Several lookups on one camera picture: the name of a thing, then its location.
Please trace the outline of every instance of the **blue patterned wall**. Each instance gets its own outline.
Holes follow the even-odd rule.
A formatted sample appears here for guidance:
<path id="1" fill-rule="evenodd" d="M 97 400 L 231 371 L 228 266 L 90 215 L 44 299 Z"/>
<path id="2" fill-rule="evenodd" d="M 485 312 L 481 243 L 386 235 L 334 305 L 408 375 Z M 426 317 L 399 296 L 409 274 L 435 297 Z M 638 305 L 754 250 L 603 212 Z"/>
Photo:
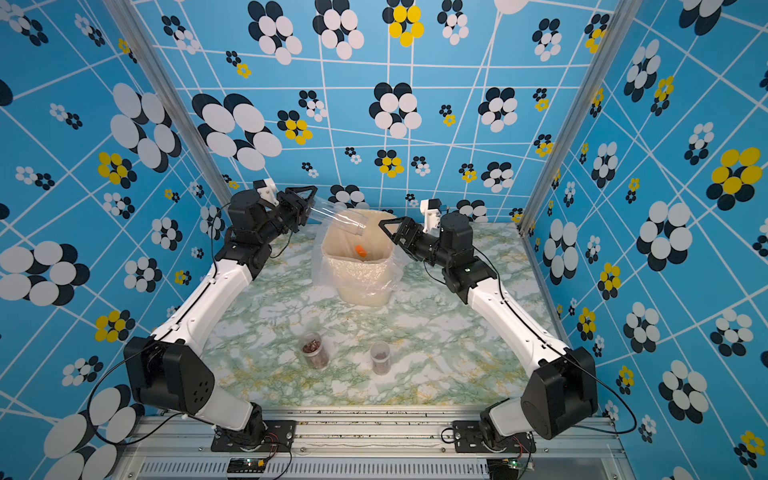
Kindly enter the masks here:
<path id="1" fill-rule="evenodd" d="M 122 449 L 78 412 L 207 272 L 216 199 L 101 2 L 0 0 L 0 21 L 0 478 L 103 478 Z M 126 380 L 94 401 L 114 442 L 111 414 L 143 412 Z"/>
<path id="2" fill-rule="evenodd" d="M 525 232 L 643 480 L 768 478 L 767 26 L 645 1 Z"/>
<path id="3" fill-rule="evenodd" d="M 134 2 L 233 189 L 475 221 L 528 202 L 616 4 Z"/>

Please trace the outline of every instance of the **plastic cup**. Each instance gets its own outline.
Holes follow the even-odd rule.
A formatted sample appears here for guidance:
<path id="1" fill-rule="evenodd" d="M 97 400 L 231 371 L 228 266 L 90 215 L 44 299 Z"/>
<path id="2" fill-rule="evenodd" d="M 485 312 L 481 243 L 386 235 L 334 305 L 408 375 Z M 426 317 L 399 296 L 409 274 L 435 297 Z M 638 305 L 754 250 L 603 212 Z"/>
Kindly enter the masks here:
<path id="1" fill-rule="evenodd" d="M 303 334 L 299 341 L 299 350 L 307 364 L 312 368 L 320 370 L 328 366 L 328 351 L 318 332 Z"/>
<path id="2" fill-rule="evenodd" d="M 392 366 L 391 355 L 389 354 L 389 345 L 386 342 L 376 342 L 371 345 L 371 362 L 373 363 L 373 372 L 376 375 L 386 375 Z"/>

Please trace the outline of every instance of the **trash bin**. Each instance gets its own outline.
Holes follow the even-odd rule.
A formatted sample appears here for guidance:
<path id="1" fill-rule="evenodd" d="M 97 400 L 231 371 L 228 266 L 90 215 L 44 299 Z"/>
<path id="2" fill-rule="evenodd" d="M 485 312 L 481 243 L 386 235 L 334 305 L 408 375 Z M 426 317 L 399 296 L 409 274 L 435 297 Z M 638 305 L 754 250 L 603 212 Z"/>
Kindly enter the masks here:
<path id="1" fill-rule="evenodd" d="M 395 218 L 378 210 L 355 210 L 367 219 L 362 235 L 330 224 L 318 233 L 313 251 L 312 278 L 316 285 L 334 286 L 342 300 L 355 305 L 381 306 L 402 279 L 409 258 L 379 228 L 379 221 Z"/>

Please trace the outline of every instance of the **green marble pattern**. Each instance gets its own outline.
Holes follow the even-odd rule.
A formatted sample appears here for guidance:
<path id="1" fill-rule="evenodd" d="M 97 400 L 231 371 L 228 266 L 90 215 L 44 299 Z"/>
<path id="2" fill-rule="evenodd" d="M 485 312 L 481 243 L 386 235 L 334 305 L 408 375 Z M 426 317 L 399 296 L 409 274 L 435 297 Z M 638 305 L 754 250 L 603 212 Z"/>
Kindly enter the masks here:
<path id="1" fill-rule="evenodd" d="M 491 258 L 515 299 L 544 326 L 552 323 L 513 223 L 475 223 L 475 245 Z M 313 286 L 317 226 L 293 235 L 256 282 L 233 302 L 205 346 L 203 360 L 228 392 L 262 406 L 491 405 L 520 396 L 528 378 L 498 334 L 422 264 L 405 268 L 385 306 L 344 303 Z M 276 245 L 282 247 L 284 239 Z M 439 269 L 432 275 L 442 278 Z M 298 336 L 323 335 L 330 362 L 305 364 Z M 372 373 L 369 348 L 392 348 L 392 369 Z"/>

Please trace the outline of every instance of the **black mounting plate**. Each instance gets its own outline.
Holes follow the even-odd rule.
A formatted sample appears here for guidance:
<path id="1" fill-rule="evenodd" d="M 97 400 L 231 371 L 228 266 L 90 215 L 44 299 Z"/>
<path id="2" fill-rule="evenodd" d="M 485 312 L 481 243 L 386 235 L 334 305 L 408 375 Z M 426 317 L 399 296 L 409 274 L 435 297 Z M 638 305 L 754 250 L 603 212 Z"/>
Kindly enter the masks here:
<path id="1" fill-rule="evenodd" d="M 503 450 L 501 448 L 489 449 L 482 441 L 480 422 L 455 420 L 453 422 L 453 438 L 456 439 L 453 444 L 456 453 L 514 453 L 519 455 L 521 444 L 523 452 L 536 453 L 536 443 L 524 432 L 507 437 L 501 445 L 504 447 Z"/>
<path id="2" fill-rule="evenodd" d="M 272 432 L 277 435 L 277 442 L 282 443 L 282 445 L 277 446 L 277 451 L 288 452 L 293 445 L 293 436 L 296 434 L 296 420 L 264 420 L 264 425 L 266 425 L 266 432 Z M 255 450 L 248 453 L 269 453 L 271 446 L 269 442 L 265 441 L 257 446 Z M 212 452 L 243 453 L 239 446 L 229 443 L 226 437 L 219 437 L 217 439 L 214 436 L 214 441 L 210 444 L 210 450 Z"/>

